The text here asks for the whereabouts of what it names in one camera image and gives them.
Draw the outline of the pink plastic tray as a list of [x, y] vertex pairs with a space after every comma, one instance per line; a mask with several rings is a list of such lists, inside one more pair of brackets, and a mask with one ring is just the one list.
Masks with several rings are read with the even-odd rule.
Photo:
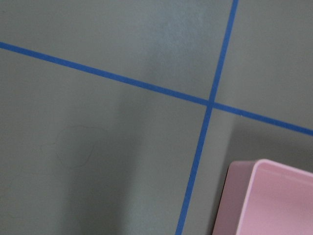
[[312, 233], [312, 173], [267, 159], [230, 164], [213, 234]]

